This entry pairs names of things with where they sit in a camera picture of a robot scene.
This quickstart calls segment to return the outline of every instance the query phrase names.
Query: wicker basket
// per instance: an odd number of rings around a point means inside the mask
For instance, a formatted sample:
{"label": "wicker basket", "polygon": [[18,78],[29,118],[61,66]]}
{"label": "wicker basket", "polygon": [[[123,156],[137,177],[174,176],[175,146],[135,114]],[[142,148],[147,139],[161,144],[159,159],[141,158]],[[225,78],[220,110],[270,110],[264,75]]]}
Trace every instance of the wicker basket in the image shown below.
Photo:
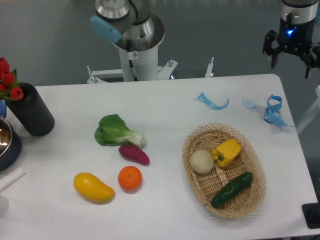
{"label": "wicker basket", "polygon": [[[212,152],[214,148],[231,138],[237,139],[241,152],[228,166],[222,168],[216,163],[213,169],[204,174],[196,173],[190,166],[190,157],[197,150]],[[201,202],[212,212],[227,218],[243,217],[255,210],[262,202],[266,192],[266,177],[261,163],[248,140],[234,128],[222,123],[209,123],[199,126],[184,142],[182,158],[191,186]],[[231,179],[250,171],[253,181],[234,199],[222,208],[213,208],[211,199]]]}

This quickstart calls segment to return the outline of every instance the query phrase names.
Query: black device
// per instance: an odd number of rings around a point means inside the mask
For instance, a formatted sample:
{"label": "black device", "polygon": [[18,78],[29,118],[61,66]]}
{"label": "black device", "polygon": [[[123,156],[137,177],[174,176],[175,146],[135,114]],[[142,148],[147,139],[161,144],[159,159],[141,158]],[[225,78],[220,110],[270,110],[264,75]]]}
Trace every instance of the black device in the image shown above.
{"label": "black device", "polygon": [[[320,68],[320,42],[312,42],[317,10],[318,0],[282,0],[279,34],[270,30],[262,49],[271,58],[272,69],[282,52],[298,56],[306,64],[306,79],[310,70]],[[275,40],[278,46],[273,48]]]}

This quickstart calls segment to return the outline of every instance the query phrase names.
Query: blue light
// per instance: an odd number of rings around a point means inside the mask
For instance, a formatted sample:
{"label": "blue light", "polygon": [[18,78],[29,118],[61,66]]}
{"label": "blue light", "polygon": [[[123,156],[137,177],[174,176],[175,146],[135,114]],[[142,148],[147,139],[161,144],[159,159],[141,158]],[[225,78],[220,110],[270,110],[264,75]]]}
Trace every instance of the blue light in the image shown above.
{"label": "blue light", "polygon": [[293,29],[291,29],[291,30],[287,30],[286,31],[286,33],[289,35],[289,36],[291,36],[291,34],[294,32],[294,30]]}

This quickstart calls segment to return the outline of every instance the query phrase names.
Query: green bok choy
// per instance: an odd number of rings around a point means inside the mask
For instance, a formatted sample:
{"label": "green bok choy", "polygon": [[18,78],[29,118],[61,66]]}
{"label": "green bok choy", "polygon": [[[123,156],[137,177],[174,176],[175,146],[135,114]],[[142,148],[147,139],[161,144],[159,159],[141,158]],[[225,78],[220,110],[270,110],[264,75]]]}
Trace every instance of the green bok choy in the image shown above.
{"label": "green bok choy", "polygon": [[139,131],[132,131],[118,114],[104,116],[99,121],[99,127],[94,133],[95,140],[102,146],[116,146],[122,143],[132,143],[142,147],[145,135]]}

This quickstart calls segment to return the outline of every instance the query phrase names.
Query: blue ribbon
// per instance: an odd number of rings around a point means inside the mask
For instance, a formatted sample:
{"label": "blue ribbon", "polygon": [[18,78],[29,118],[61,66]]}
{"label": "blue ribbon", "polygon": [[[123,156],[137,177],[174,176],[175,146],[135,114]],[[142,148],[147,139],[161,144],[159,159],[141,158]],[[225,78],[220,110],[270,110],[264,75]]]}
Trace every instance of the blue ribbon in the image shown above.
{"label": "blue ribbon", "polygon": [[[271,105],[270,100],[276,100],[279,103],[275,104],[275,105]],[[278,126],[282,125],[282,126],[294,127],[294,126],[286,124],[285,121],[283,121],[283,119],[281,118],[279,111],[282,107],[282,98],[280,96],[275,96],[272,94],[268,98],[266,104],[268,105],[268,107],[265,109],[263,120],[265,120],[269,124],[275,124]]]}
{"label": "blue ribbon", "polygon": [[212,101],[210,101],[202,92],[195,100],[198,100],[200,102],[203,102],[204,104],[208,105],[210,108],[214,110],[221,110],[225,109],[229,105],[229,98],[227,99],[225,105],[223,106],[217,106]]}

